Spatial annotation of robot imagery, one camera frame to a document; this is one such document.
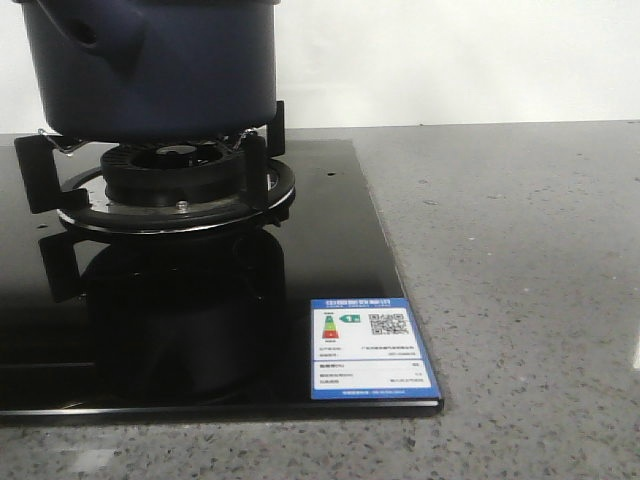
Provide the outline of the dark blue cooking pot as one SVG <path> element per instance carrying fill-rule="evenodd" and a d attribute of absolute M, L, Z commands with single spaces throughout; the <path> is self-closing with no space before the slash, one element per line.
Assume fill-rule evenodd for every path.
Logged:
<path fill-rule="evenodd" d="M 79 140 L 205 140 L 276 113 L 272 1 L 24 1 L 47 123 Z"/>

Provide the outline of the black pot support grate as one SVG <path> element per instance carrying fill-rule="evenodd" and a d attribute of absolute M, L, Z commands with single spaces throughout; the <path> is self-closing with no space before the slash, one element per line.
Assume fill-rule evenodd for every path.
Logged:
<path fill-rule="evenodd" d="M 54 211 L 71 228 L 107 235 L 170 235 L 278 225 L 295 198 L 294 173 L 278 159 L 282 101 L 264 135 L 248 129 L 205 141 L 120 144 L 99 167 L 60 182 L 54 154 L 82 145 L 45 132 L 15 140 L 32 212 Z"/>

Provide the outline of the blue energy label sticker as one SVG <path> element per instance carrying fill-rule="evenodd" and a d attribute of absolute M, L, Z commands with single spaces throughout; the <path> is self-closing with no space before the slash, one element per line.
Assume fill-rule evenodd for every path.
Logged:
<path fill-rule="evenodd" d="M 311 398 L 441 398 L 407 299 L 311 301 Z"/>

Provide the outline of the black glass gas stove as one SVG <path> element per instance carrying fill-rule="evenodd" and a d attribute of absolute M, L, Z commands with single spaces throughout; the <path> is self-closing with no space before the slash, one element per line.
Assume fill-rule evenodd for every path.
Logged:
<path fill-rule="evenodd" d="M 1 144 L 1 422 L 426 417 L 311 398 L 311 301 L 405 298 L 353 145 L 292 141 L 281 226 L 108 238 L 33 214 Z"/>

